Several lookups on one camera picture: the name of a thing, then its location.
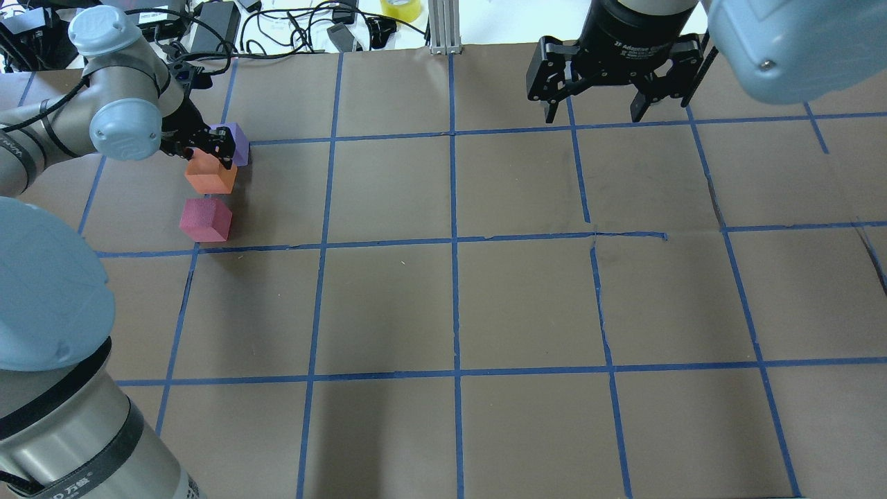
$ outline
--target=magenta block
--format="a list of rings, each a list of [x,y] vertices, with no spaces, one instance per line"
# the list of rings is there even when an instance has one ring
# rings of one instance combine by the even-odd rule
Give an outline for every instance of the magenta block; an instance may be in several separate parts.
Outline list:
[[[228,241],[231,215],[231,210],[215,198],[188,199],[178,228],[194,242]]]
[[[247,140],[246,134],[243,133],[243,130],[236,123],[220,123],[209,128],[215,130],[220,126],[228,127],[228,130],[234,136],[234,157],[232,162],[238,167],[247,166],[249,162],[249,140]]]

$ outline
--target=yellow tape roll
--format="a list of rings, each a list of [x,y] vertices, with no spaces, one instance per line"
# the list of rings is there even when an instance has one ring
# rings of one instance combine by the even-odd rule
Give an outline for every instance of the yellow tape roll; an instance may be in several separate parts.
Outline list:
[[[403,22],[413,22],[422,13],[422,3],[419,0],[380,0],[380,2],[383,14]]]

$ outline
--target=block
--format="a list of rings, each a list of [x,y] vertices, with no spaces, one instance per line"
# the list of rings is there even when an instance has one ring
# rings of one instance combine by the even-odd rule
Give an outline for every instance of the block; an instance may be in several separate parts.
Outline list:
[[[194,242],[228,241],[231,230],[231,210],[217,199],[189,199],[184,202],[178,228]]]
[[[243,130],[236,123],[219,123],[211,125],[209,128],[215,130],[220,126],[228,127],[234,136],[234,156],[232,162],[237,166],[247,166],[249,163],[249,140],[247,140],[247,135],[243,133]]]
[[[194,156],[184,170],[184,177],[198,194],[230,194],[237,177],[237,166],[230,170],[212,154],[194,149]]]

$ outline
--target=grid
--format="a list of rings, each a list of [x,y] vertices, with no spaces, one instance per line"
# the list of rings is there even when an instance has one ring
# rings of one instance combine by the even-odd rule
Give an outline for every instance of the grid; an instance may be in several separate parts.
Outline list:
[[[454,456],[456,462],[456,470],[457,470],[457,491],[459,498],[465,497],[465,480],[464,480],[464,460],[463,460],[463,438],[462,438],[462,378],[466,376],[532,376],[532,375],[544,375],[544,374],[580,374],[580,373],[600,373],[608,375],[608,385],[610,391],[610,398],[612,403],[612,412],[614,418],[614,430],[616,432],[616,443],[619,454],[619,463],[622,471],[622,481],[624,486],[624,494],[626,497],[633,497],[632,493],[632,478],[629,472],[629,460],[630,456],[627,454],[626,445],[624,441],[624,428],[622,424],[622,416],[620,411],[620,399],[616,386],[616,373],[631,373],[631,372],[649,372],[649,371],[688,371],[688,370],[708,370],[708,369],[756,369],[761,378],[761,382],[764,386],[767,402],[770,408],[771,417],[773,419],[773,427],[776,431],[776,435],[779,441],[779,447],[781,449],[782,460],[785,465],[785,472],[788,476],[789,483],[791,486],[791,490],[794,496],[801,496],[802,490],[798,485],[797,477],[794,472],[794,467],[792,464],[791,453],[789,452],[789,446],[786,442],[785,436],[783,434],[781,419],[779,409],[777,408],[776,400],[773,395],[773,390],[770,386],[770,380],[768,375],[769,368],[786,368],[786,367],[803,367],[803,366],[838,366],[838,365],[866,365],[866,364],[887,364],[887,357],[856,357],[856,358],[815,358],[815,359],[802,359],[802,360],[768,360],[765,359],[760,344],[757,340],[757,332],[755,329],[755,322],[752,316],[752,311],[750,310],[749,301],[746,296],[746,291],[743,286],[742,281],[742,273],[740,272],[739,266],[737,264],[736,256],[734,254],[733,242],[731,240],[732,234],[737,233],[746,233],[746,232],[772,232],[772,231],[803,231],[803,230],[813,230],[813,229],[836,229],[836,228],[855,228],[860,231],[865,231],[866,228],[869,227],[885,227],[887,226],[887,220],[859,220],[854,222],[842,222],[842,223],[824,223],[824,224],[802,224],[802,225],[794,225],[794,226],[731,226],[725,220],[724,214],[720,209],[720,205],[718,202],[718,194],[717,194],[717,186],[715,185],[715,181],[712,178],[709,164],[706,158],[705,150],[703,148],[703,142],[700,139],[700,134],[697,126],[700,124],[714,124],[714,123],[756,123],[756,122],[809,122],[812,127],[812,132],[815,134],[822,152],[828,154],[828,144],[826,140],[823,138],[823,135],[819,128],[819,122],[823,120],[833,120],[833,119],[867,119],[867,118],[876,118],[876,117],[885,117],[887,116],[887,112],[874,112],[874,113],[846,113],[846,114],[827,114],[827,115],[816,115],[809,104],[805,103],[805,115],[791,115],[791,116],[775,116],[775,117],[764,117],[764,118],[717,118],[717,119],[695,119],[692,108],[687,109],[687,119],[686,120],[673,120],[673,121],[660,121],[660,122],[644,122],[644,123],[588,123],[588,124],[579,124],[576,121],[576,117],[574,114],[573,103],[571,100],[567,102],[567,113],[569,114],[569,125],[567,126],[552,126],[552,127],[529,127],[529,128],[511,128],[511,129],[494,129],[494,130],[457,130],[456,127],[456,92],[455,92],[455,79],[454,79],[454,64],[453,64],[453,56],[449,56],[448,60],[448,88],[449,88],[449,110],[450,110],[450,128],[445,134],[441,133],[400,133],[400,134],[389,134],[389,135],[362,135],[362,136],[346,136],[340,137],[337,135],[337,126],[339,121],[339,105],[340,105],[340,95],[341,95],[341,77],[342,77],[342,65],[343,65],[343,56],[340,54],[337,63],[337,75],[336,75],[336,83],[335,83],[335,94],[334,94],[334,111],[333,111],[333,124],[332,129],[330,130],[330,136],[327,138],[321,139],[281,139],[281,140],[262,140],[262,141],[254,141],[252,143],[253,147],[263,147],[268,145],[277,145],[277,144],[299,144],[299,143],[311,143],[311,142],[320,142],[320,143],[328,143],[330,145],[330,153],[329,153],[329,161],[328,161],[328,170],[326,177],[326,201],[324,205],[324,220],[323,220],[323,232],[321,242],[319,244],[302,244],[302,245],[273,245],[273,246],[244,246],[244,247],[236,247],[236,248],[202,248],[199,244],[195,244],[190,250],[174,250],[174,251],[140,251],[140,252],[103,252],[97,251],[99,257],[102,258],[134,258],[134,257],[175,257],[175,256],[190,256],[190,266],[188,269],[188,275],[186,284],[184,286],[184,291],[182,295],[182,304],[181,310],[178,315],[176,332],[174,336],[173,346],[169,356],[169,366],[167,370],[167,375],[164,379],[126,379],[120,380],[118,384],[120,386],[161,386],[163,387],[163,395],[161,400],[161,408],[160,413],[157,419],[156,429],[158,433],[162,433],[163,430],[163,422],[164,416],[166,412],[167,401],[169,399],[169,389],[172,386],[182,386],[182,385],[210,385],[210,384],[273,384],[273,383],[305,383],[306,385],[306,395],[305,395],[305,405],[304,405],[304,413],[302,415],[302,444],[300,449],[300,458],[299,458],[299,466],[298,466],[298,479],[297,479],[297,497],[302,497],[304,495],[304,483],[305,483],[305,467],[307,461],[308,448],[310,445],[310,427],[311,427],[311,404],[313,398],[313,388],[316,383],[332,383],[339,381],[352,381],[352,380],[370,380],[370,379],[406,379],[406,378],[451,378],[453,382],[453,398],[454,398],[454,407],[455,414],[453,415],[455,419],[455,427],[456,427],[456,455]],[[222,122],[226,121],[226,117],[228,115],[228,109],[232,98],[232,93],[234,89],[234,84],[237,77],[238,71],[238,62],[235,60],[232,64],[232,76],[229,82],[229,87],[227,91],[227,96],[224,104],[224,111],[222,115]],[[27,86],[21,96],[20,105],[25,101],[27,97],[27,93],[30,89],[31,83],[34,81],[34,76],[31,75],[31,78],[27,82]],[[583,174],[583,163],[580,154],[579,148],[579,140],[577,136],[577,131],[581,130],[590,130],[590,129],[604,129],[604,128],[632,128],[632,127],[664,127],[664,126],[678,126],[678,127],[689,127],[694,136],[695,145],[698,149],[698,154],[700,160],[702,162],[703,171],[702,174],[705,176],[708,186],[710,189],[711,202],[712,207],[715,210],[715,213],[718,218],[719,231],[721,236],[723,237],[723,242],[726,248],[726,253],[729,258],[730,266],[732,268],[735,286],[738,290],[740,300],[742,303],[742,311],[745,316],[745,321],[747,323],[747,327],[749,330],[750,341],[753,345],[755,359],[749,361],[731,361],[731,362],[698,362],[698,363],[670,363],[670,364],[633,364],[633,365],[620,365],[615,364],[612,357],[612,352],[610,351],[610,346],[608,343],[607,337],[607,328],[606,328],[606,320],[604,317],[604,309],[601,304],[601,296],[604,296],[607,293],[607,290],[604,286],[601,285],[600,278],[600,269],[598,264],[598,254],[597,249],[593,245],[589,252],[589,261],[588,264],[592,269],[593,273],[593,286],[595,291],[594,297],[589,297],[590,300],[595,300],[598,307],[598,315],[600,322],[600,330],[601,330],[601,342],[603,344],[604,355],[605,355],[605,365],[602,366],[566,366],[566,367],[550,367],[550,368],[462,368],[461,366],[461,352],[460,352],[460,341],[459,341],[459,245],[466,243],[480,243],[483,244],[485,242],[502,242],[502,241],[528,241],[528,240],[560,240],[560,239],[592,239],[596,240],[597,238],[605,238],[605,237],[615,237],[615,238],[655,238],[668,240],[669,235],[667,233],[662,232],[649,232],[649,231],[637,231],[637,232],[624,232],[624,233],[613,233],[613,232],[600,232],[600,231],[586,231],[586,232],[566,232],[566,233],[557,233],[557,234],[503,234],[496,236],[475,236],[475,235],[460,235],[458,224],[457,224],[457,195],[456,195],[456,162],[457,162],[457,137],[463,135],[487,135],[487,134],[515,134],[515,133],[547,133],[552,131],[570,131],[573,153],[575,157],[576,163],[576,171],[577,171],[577,179],[579,184],[579,193],[580,193],[580,202],[582,206],[583,216],[585,218],[586,223],[592,223],[594,221],[593,213],[589,210],[589,202],[588,196],[585,191],[585,181]],[[329,235],[329,219],[330,219],[330,207],[331,207],[331,199],[333,192],[333,174],[334,174],[334,158],[335,158],[335,149],[336,144],[338,142],[346,142],[346,141],[356,141],[356,140],[378,140],[378,139],[414,139],[414,138],[424,138],[424,137],[438,137],[441,135],[446,135],[449,137],[449,146],[450,146],[450,189],[451,189],[451,237],[450,238],[428,238],[428,239],[407,239],[407,240],[393,240],[393,241],[363,241],[363,242],[330,242],[328,241]],[[78,232],[82,234],[84,227],[86,226],[87,219],[90,215],[90,208],[92,206],[92,202],[95,199],[96,190],[98,189],[98,185],[101,180],[102,172],[105,166],[105,158],[103,157],[98,165],[98,170],[96,172],[95,178],[93,180],[92,188],[90,190],[89,198],[85,204],[83,209],[81,222],[79,225]],[[402,246],[402,245],[424,245],[424,244],[450,244],[451,245],[451,268],[452,268],[452,322],[453,322],[453,366],[452,369],[445,370],[421,370],[421,371],[393,371],[393,372],[371,372],[371,373],[349,373],[349,374],[326,374],[321,375],[317,374],[316,371],[316,362],[317,362],[317,349],[318,349],[318,332],[319,332],[319,323],[320,323],[320,311],[323,300],[323,288],[324,288],[324,274],[326,267],[326,252],[329,249],[337,249],[337,248],[363,248],[363,247],[380,247],[380,246]],[[875,250],[871,248],[871,244],[868,244],[869,251],[872,255],[874,261],[879,265],[879,273],[882,277],[884,277],[884,266],[881,265],[881,261],[878,258]],[[175,378],[174,370],[176,366],[177,360],[177,351],[179,346],[179,340],[182,335],[182,328],[184,325],[184,317],[187,313],[188,301],[191,294],[192,287],[192,279],[197,268],[198,264],[198,256],[201,254],[213,254],[213,253],[229,253],[229,252],[244,252],[244,251],[291,251],[291,250],[319,250],[319,268],[318,268],[318,277],[317,277],[317,287],[316,287],[316,296],[315,296],[315,309],[313,314],[313,322],[312,322],[312,332],[311,332],[311,342],[310,342],[310,364],[307,375],[299,375],[299,376],[249,376],[249,377],[226,377],[226,378]]]

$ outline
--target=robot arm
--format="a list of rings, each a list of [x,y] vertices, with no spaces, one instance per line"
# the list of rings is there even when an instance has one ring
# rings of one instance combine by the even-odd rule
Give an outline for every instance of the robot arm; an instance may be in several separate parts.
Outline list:
[[[706,36],[680,31],[699,0],[592,0],[578,41],[543,36],[527,72],[527,97],[546,105],[598,85],[633,84],[632,121],[666,97],[686,106],[705,75]],[[887,67],[887,0],[702,0],[712,48],[742,88],[769,104],[842,90]],[[665,76],[655,71],[667,61]]]
[[[87,9],[68,34],[89,61],[83,70],[89,87],[47,115],[64,98],[0,111],[0,195],[19,195],[54,163],[96,151],[140,160],[161,149],[190,159],[189,147],[198,147],[230,168],[230,131],[209,129],[187,89],[122,11]],[[46,116],[15,126],[36,115]]]

